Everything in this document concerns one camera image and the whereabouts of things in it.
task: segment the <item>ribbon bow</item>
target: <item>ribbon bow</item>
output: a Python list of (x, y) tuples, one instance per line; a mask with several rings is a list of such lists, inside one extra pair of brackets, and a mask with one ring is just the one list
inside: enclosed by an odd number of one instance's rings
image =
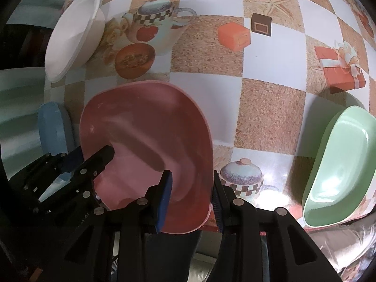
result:
[(345, 73), (351, 74), (355, 80), (355, 88), (359, 88), (358, 75), (362, 70), (360, 68), (359, 58), (355, 48), (345, 41), (344, 43), (335, 42), (335, 47), (333, 49), (337, 53), (337, 60), (320, 59), (321, 67), (341, 67)]

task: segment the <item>red plastic bowl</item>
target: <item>red plastic bowl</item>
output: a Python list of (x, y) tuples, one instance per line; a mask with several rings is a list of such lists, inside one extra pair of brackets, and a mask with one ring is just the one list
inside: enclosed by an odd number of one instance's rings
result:
[(146, 81), (97, 94), (82, 113), (80, 140), (85, 159), (104, 145), (115, 149), (113, 160), (94, 182), (111, 210), (143, 197), (169, 169), (173, 185), (162, 231), (188, 233), (207, 220), (212, 140), (202, 112), (179, 88)]

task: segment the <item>screw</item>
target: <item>screw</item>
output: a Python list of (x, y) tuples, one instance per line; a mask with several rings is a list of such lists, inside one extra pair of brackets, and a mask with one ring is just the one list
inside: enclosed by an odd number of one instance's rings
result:
[(95, 215), (101, 215), (105, 212), (105, 209), (103, 209), (102, 207), (98, 207), (98, 208), (95, 208), (94, 209), (94, 214)]
[(138, 204), (139, 206), (144, 206), (144, 205), (146, 205), (147, 203), (148, 203), (148, 200), (147, 200), (145, 197), (139, 198), (139, 199), (137, 200), (137, 204)]
[(285, 208), (277, 208), (276, 212), (281, 216), (285, 216), (287, 214), (287, 210)]
[(90, 192), (89, 191), (85, 191), (82, 193), (82, 197), (84, 198), (89, 198), (90, 197)]
[(241, 198), (235, 198), (232, 203), (236, 206), (242, 206), (244, 205), (244, 200)]

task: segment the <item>checkered tablecloth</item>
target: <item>checkered tablecloth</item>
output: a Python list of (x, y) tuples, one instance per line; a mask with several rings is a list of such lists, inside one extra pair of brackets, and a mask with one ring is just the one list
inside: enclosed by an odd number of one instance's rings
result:
[[(46, 82), (45, 101), (65, 105), (77, 137), (81, 112), (95, 94), (138, 80), (175, 84), (197, 102), (209, 123), (215, 169), (251, 159), (264, 185), (279, 190), (257, 205), (284, 206), (304, 225), (298, 205), (327, 124), (352, 105), (376, 116), (376, 28), (363, 6), (358, 0), (170, 0), (195, 10), (195, 21), (168, 54), (156, 56), (146, 74), (126, 80), (113, 64), (114, 52), (129, 44), (121, 16), (146, 1), (103, 0), (106, 21), (116, 18), (119, 32), (113, 34), (108, 24), (109, 40), (84, 67), (57, 83)], [(238, 52), (219, 43), (219, 26), (236, 22), (251, 29), (253, 13), (272, 17), (271, 37), (251, 33), (251, 44)], [(356, 48), (366, 84), (330, 94), (315, 46), (332, 48), (344, 41)], [(367, 192), (370, 202), (357, 217), (375, 205), (375, 190), (376, 180)]]

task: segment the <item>red apple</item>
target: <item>red apple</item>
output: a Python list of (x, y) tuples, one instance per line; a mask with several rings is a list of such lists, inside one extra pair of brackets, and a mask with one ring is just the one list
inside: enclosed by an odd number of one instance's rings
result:
[(158, 27), (150, 26), (150, 27), (140, 27), (136, 34), (136, 39), (138, 41), (147, 42), (152, 40), (155, 35), (158, 33)]

